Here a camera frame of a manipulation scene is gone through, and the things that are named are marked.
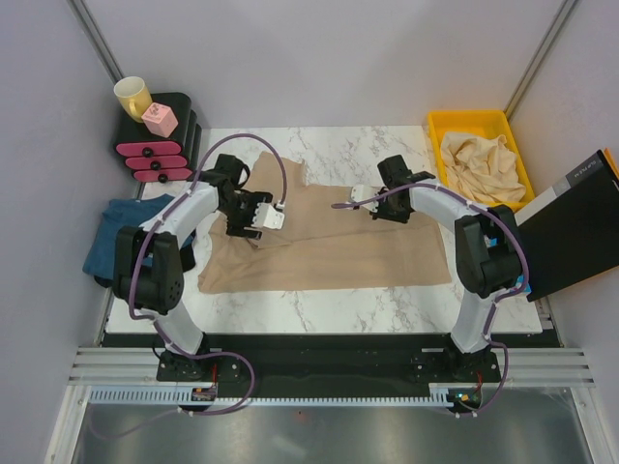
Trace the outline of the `aluminium corner post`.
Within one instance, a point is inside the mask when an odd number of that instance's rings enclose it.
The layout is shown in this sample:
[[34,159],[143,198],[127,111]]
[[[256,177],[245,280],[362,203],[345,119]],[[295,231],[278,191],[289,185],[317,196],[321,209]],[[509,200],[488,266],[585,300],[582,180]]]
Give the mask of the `aluminium corner post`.
[[563,0],[560,2],[558,10],[546,28],[542,39],[504,108],[504,113],[508,121],[513,120],[535,82],[535,79],[542,70],[547,58],[550,56],[553,48],[558,44],[561,35],[580,4],[580,0]]
[[121,67],[86,2],[84,0],[68,0],[67,3],[111,81],[116,83],[121,80],[124,77]]

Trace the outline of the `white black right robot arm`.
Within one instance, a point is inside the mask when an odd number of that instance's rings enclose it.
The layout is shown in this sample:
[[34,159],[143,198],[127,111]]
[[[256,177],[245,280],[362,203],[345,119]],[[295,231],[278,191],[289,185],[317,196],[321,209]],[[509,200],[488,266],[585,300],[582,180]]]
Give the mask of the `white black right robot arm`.
[[443,356],[445,373],[465,380],[478,368],[475,355],[489,344],[497,305],[522,293],[529,269],[515,214],[506,205],[489,207],[446,188],[433,175],[412,172],[402,156],[378,163],[384,188],[375,218],[405,222],[423,213],[455,237],[457,277],[464,288],[457,322],[451,331],[456,348]]

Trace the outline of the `yellow mug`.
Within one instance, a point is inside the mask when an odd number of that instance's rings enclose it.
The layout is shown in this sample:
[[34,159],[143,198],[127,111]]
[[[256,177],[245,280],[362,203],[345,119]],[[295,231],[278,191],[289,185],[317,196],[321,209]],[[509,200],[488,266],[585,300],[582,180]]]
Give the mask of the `yellow mug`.
[[142,123],[142,115],[153,102],[145,81],[138,76],[122,78],[114,85],[113,92],[127,114]]

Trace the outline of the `pink cube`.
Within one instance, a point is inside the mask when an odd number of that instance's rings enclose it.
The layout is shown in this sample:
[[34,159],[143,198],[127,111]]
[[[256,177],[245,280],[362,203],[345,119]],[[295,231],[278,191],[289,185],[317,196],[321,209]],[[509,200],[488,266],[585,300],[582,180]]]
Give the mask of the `pink cube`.
[[168,138],[178,127],[173,109],[154,101],[142,114],[141,120],[150,133],[163,138]]

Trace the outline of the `yellow plastic bin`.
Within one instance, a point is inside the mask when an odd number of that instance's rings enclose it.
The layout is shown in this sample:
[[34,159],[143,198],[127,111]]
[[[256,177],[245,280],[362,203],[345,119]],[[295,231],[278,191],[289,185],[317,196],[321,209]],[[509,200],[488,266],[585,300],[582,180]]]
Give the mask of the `yellow plastic bin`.
[[431,111],[427,116],[427,122],[438,177],[446,187],[448,187],[447,176],[440,153],[441,142],[446,132],[467,132],[486,139],[493,139],[504,134],[507,138],[508,149],[515,152],[517,156],[516,172],[518,179],[526,187],[525,195],[520,201],[504,204],[518,211],[535,198],[524,163],[516,146],[516,140],[503,111],[497,109]]

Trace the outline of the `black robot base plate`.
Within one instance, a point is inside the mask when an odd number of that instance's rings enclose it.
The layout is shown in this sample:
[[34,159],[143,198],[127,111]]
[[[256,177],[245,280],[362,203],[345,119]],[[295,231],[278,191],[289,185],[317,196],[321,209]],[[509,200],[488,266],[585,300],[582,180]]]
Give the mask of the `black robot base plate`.
[[345,399],[427,396],[432,383],[500,379],[490,349],[462,355],[446,334],[211,334],[198,354],[161,352],[158,381],[213,381],[227,397]]

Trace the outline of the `right aluminium corner post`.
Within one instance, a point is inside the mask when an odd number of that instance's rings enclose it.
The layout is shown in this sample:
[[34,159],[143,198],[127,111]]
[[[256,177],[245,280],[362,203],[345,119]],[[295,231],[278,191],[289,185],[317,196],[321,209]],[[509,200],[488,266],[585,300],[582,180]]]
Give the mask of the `right aluminium corner post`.
[[542,39],[504,108],[504,113],[508,121],[513,120],[535,82],[535,79],[542,70],[547,58],[550,56],[553,48],[558,44],[561,35],[580,4],[580,0],[563,0],[560,2],[558,10],[546,28]]

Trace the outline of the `aluminium frame rail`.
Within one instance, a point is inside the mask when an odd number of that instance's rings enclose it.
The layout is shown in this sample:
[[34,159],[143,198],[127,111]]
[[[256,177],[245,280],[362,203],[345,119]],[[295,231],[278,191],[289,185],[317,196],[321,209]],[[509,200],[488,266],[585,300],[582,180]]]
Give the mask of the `aluminium frame rail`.
[[[247,350],[259,379],[267,376],[310,377],[362,375],[369,378],[416,380],[435,385],[496,385],[507,376],[508,387],[592,387],[588,361],[577,348],[510,348],[493,351],[489,365],[450,374],[437,349],[419,354],[395,349]],[[69,375],[72,385],[154,385],[165,368],[161,355],[149,348],[80,348]]]

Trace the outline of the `left aluminium corner post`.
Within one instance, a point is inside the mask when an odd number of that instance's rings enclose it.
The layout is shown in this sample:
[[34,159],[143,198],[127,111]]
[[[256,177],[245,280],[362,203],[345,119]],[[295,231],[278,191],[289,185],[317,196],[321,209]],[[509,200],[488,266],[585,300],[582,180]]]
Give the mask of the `left aluminium corner post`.
[[124,77],[121,67],[86,2],[84,0],[68,0],[67,3],[111,81],[116,83],[121,80]]

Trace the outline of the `cream yellow t shirt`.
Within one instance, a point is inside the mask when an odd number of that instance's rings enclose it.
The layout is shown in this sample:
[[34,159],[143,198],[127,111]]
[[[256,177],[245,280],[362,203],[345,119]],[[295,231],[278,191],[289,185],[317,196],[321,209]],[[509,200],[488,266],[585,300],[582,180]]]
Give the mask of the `cream yellow t shirt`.
[[486,139],[467,132],[448,131],[440,146],[447,185],[480,203],[515,203],[526,187],[518,179],[516,153],[501,134]]

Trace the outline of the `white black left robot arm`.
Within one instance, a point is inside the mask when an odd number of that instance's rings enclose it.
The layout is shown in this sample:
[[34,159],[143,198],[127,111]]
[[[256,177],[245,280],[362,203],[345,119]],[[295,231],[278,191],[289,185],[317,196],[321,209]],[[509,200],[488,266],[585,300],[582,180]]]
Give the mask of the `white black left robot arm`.
[[274,195],[244,189],[242,178],[250,174],[236,157],[220,155],[214,168],[194,174],[160,212],[116,235],[114,296],[128,304],[134,321],[153,324],[167,350],[181,355],[179,369],[192,380],[208,376],[213,364],[205,334],[183,303],[181,248],[199,223],[215,213],[225,216],[227,235],[261,238],[258,218],[273,208]]

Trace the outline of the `tan beige t shirt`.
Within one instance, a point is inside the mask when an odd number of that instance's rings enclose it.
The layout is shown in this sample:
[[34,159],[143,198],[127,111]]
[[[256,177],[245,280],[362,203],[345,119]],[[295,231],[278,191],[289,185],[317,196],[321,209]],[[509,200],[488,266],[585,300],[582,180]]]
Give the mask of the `tan beige t shirt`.
[[437,222],[414,213],[406,223],[373,219],[365,209],[335,210],[346,187],[308,185],[303,164],[260,154],[250,191],[288,183],[284,223],[259,240],[231,237],[226,218],[210,228],[212,253],[198,277],[205,294],[431,286],[452,280]]

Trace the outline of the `blue folded t shirt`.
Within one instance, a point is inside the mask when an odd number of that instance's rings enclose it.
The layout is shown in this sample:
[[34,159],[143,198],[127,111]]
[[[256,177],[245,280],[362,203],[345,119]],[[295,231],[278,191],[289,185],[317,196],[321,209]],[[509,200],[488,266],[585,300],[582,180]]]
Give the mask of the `blue folded t shirt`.
[[92,277],[111,280],[114,271],[115,240],[124,226],[139,226],[167,206],[173,197],[163,194],[152,199],[112,199],[102,213],[82,271]]

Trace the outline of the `blue white booklet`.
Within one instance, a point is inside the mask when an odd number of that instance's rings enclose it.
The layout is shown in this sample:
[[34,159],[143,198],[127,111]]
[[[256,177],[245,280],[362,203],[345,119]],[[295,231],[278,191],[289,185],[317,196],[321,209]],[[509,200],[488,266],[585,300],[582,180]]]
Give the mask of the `blue white booklet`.
[[[488,242],[490,247],[498,247],[499,246],[499,240],[497,238],[488,239],[487,242]],[[514,293],[515,290],[522,285],[523,281],[524,281],[524,275],[520,275],[513,285],[510,285],[508,288],[505,289],[505,292],[507,292],[507,293],[510,293],[510,292]],[[527,294],[527,293],[530,293],[530,292],[531,292],[530,284],[527,284],[524,287],[524,289],[522,290],[522,293],[523,294]]]

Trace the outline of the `black clip file binder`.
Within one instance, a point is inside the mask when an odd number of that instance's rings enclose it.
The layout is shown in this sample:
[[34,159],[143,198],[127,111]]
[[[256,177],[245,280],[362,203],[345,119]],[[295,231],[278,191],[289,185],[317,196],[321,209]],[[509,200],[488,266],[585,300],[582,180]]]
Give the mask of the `black clip file binder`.
[[516,213],[534,302],[618,266],[618,167],[598,150]]

